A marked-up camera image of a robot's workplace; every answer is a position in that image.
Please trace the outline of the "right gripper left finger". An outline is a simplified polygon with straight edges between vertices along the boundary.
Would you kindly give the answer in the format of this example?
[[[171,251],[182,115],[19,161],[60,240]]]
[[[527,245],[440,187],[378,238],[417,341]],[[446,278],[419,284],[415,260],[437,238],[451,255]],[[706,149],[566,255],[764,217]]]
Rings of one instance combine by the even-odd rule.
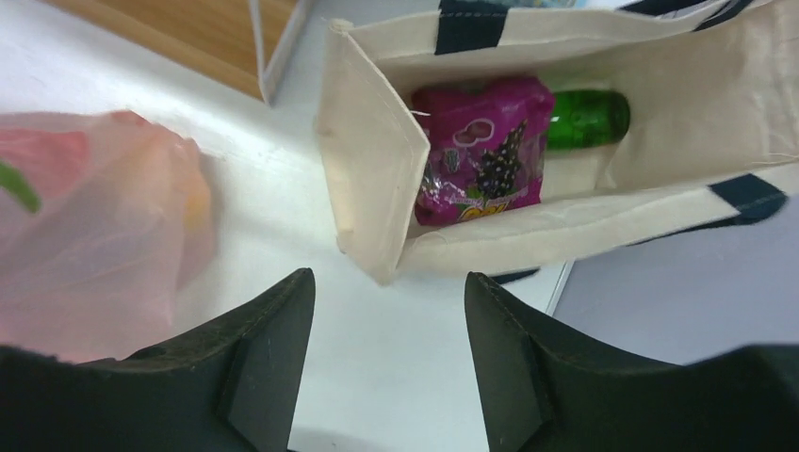
[[[117,361],[1,349],[5,451],[285,451],[313,321],[301,268],[235,309]]]

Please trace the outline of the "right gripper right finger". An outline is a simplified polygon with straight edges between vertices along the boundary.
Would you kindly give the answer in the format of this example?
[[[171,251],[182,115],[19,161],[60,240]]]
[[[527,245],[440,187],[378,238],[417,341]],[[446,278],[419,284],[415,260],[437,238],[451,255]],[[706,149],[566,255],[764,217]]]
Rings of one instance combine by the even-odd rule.
[[[798,348],[751,345],[689,365],[596,340],[493,279],[465,281],[493,451],[794,451]]]

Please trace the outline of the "pink plastic grocery bag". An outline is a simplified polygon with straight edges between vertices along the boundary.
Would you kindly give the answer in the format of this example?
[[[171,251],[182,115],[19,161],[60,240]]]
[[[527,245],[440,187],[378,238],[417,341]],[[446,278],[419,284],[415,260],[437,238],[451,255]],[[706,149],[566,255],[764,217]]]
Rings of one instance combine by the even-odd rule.
[[[197,143],[129,111],[1,118],[1,342],[60,360],[122,359],[169,338],[179,290],[211,260]]]

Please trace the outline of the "beige canvas tote bag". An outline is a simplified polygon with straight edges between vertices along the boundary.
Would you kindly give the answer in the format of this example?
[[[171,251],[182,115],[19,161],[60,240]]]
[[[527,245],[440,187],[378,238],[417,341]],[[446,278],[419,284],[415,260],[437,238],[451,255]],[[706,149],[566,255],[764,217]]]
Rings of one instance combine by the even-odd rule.
[[[413,207],[431,145],[412,92],[516,74],[621,92],[628,133],[550,157],[540,204],[423,226]],[[381,284],[407,271],[515,273],[756,222],[798,191],[798,5],[447,1],[376,24],[332,20],[316,130],[338,246]]]

